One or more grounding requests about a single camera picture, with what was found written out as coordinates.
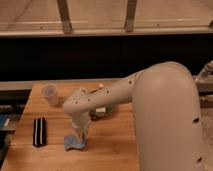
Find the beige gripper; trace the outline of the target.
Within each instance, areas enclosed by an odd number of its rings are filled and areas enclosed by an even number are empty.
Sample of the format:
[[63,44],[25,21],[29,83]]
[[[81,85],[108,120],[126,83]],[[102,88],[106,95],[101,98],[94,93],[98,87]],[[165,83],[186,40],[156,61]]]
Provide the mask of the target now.
[[72,127],[74,128],[79,138],[86,138],[88,135],[89,127],[90,127],[90,120],[89,119],[73,119]]

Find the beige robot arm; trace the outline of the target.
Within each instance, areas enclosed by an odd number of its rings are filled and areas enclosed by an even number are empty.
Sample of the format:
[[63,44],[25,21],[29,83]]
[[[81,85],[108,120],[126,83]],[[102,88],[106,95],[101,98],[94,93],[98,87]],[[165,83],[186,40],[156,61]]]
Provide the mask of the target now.
[[63,110],[77,119],[91,109],[131,103],[140,171],[205,171],[199,93],[177,62],[155,64],[108,87],[68,98]]

